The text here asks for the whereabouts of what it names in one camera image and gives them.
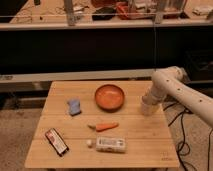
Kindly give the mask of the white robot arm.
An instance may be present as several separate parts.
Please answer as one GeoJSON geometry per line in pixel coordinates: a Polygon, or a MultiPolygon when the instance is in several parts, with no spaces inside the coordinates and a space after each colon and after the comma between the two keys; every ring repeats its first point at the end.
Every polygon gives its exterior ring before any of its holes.
{"type": "Polygon", "coordinates": [[[154,114],[170,95],[213,128],[213,98],[184,85],[182,78],[179,67],[157,69],[151,77],[151,88],[141,98],[142,113],[146,116],[154,114]]]}

